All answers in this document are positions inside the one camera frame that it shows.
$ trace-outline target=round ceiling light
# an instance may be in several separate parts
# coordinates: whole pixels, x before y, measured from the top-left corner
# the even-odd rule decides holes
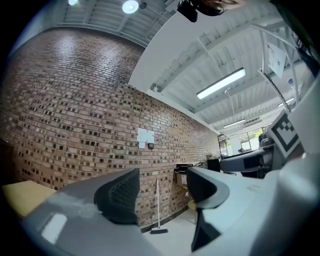
[[[139,8],[139,4],[137,1],[134,1],[134,0],[126,1],[122,6],[122,10],[126,14],[133,14],[136,10],[138,10],[138,8]]]
[[[73,6],[78,2],[78,0],[68,0],[69,5]]]

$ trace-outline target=fluorescent light fixture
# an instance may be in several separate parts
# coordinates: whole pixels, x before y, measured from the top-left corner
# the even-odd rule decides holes
[[[266,125],[264,125],[263,127],[266,127],[266,126],[271,125],[271,124],[272,124],[272,122],[271,122],[271,123],[268,123],[268,124],[266,124]]]
[[[236,121],[236,122],[232,122],[232,123],[230,123],[230,124],[225,125],[223,128],[227,128],[227,127],[230,127],[230,126],[234,126],[234,125],[243,123],[244,121],[246,121],[246,119],[242,119],[242,120],[239,120],[239,121]]]
[[[122,6],[122,10],[126,14],[133,14],[136,10],[138,10],[138,8],[139,8],[139,4],[137,1],[134,1],[134,0],[126,1]]]
[[[209,85],[207,88],[199,91],[196,95],[201,100],[204,97],[214,93],[215,91],[231,84],[232,82],[242,78],[246,75],[246,70],[242,67],[238,70],[226,75],[225,77],[221,78],[220,80],[214,82],[213,84]]]
[[[290,98],[290,99],[288,99],[288,100],[286,101],[286,103],[292,102],[294,99],[295,99],[294,97],[293,97],[293,98]],[[283,106],[283,105],[284,105],[283,103],[280,103],[280,104],[278,105],[278,108],[280,108],[280,107]]]
[[[68,0],[69,5],[73,6],[78,2],[78,0]]]

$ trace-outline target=white paper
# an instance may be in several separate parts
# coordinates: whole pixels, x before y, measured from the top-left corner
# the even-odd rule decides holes
[[[285,158],[287,158],[300,143],[299,136],[290,123],[285,109],[282,110],[266,132],[274,140]]]
[[[270,42],[268,42],[267,48],[269,52],[268,66],[281,79],[287,58],[286,52]]]
[[[138,142],[155,143],[155,132],[153,130],[138,128],[137,133],[136,140]]]
[[[181,175],[181,183],[187,184],[187,175]]]
[[[145,145],[146,144],[144,142],[139,142],[139,149],[144,149]]]

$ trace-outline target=ceiling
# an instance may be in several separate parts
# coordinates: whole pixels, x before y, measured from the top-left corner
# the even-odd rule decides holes
[[[263,33],[263,48],[260,32],[252,27],[261,25],[283,37],[290,35],[290,29],[272,4],[251,3],[216,17],[199,13],[198,21],[191,23],[176,12],[178,0],[143,0],[147,7],[132,14],[123,12],[124,2],[79,0],[71,6],[67,0],[56,0],[50,6],[50,24],[48,12],[43,14],[42,21],[47,23],[45,28],[94,29],[145,47],[129,85],[218,134],[225,134],[225,138],[262,127],[283,109],[278,108],[281,101],[277,94],[258,73],[263,64],[286,100],[295,95],[288,84],[288,80],[293,79],[288,58],[281,79],[268,68],[267,42],[284,50],[283,45]],[[292,48],[287,55],[294,63],[301,86],[306,65]],[[241,67],[245,68],[246,75],[228,85],[230,98],[226,88],[203,99],[197,97],[199,91]],[[241,119],[246,121],[224,128]]]

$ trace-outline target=ceiling sensor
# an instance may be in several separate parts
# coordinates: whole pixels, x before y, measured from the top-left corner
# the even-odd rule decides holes
[[[142,2],[141,4],[140,4],[140,9],[145,9],[146,7],[147,7],[147,3],[146,2]]]

